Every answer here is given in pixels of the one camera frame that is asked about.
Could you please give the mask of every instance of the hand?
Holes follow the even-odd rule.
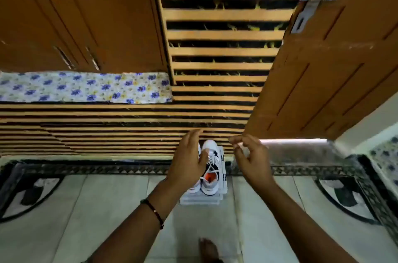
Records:
[[[250,134],[238,135],[229,138],[229,142],[234,145],[234,154],[239,169],[253,189],[268,188],[276,184],[272,177],[268,150],[258,138]],[[249,148],[249,158],[245,157],[241,147],[238,145],[241,142],[243,142],[243,146]]]
[[[206,170],[208,152],[202,151],[198,159],[199,135],[202,132],[203,130],[192,130],[184,135],[167,173],[166,179],[177,184],[183,192],[193,187]]]

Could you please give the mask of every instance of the wooden door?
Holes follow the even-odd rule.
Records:
[[[76,62],[36,0],[0,0],[0,70],[69,70]]]
[[[396,0],[322,2],[302,33],[288,29],[245,131],[335,139],[395,94],[397,8]]]
[[[81,52],[101,72],[167,70],[154,0],[51,1]]]

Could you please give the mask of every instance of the cabinet door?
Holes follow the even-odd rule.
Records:
[[[101,72],[166,71],[154,0],[51,0]]]
[[[0,2],[1,71],[69,70],[70,52],[36,0]]]

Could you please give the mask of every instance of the white wall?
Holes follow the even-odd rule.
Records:
[[[339,136],[335,146],[344,155],[365,154],[394,135],[398,135],[398,93]]]

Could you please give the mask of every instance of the foot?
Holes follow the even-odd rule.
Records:
[[[199,239],[199,252],[202,263],[213,263],[219,260],[217,246],[209,239]]]

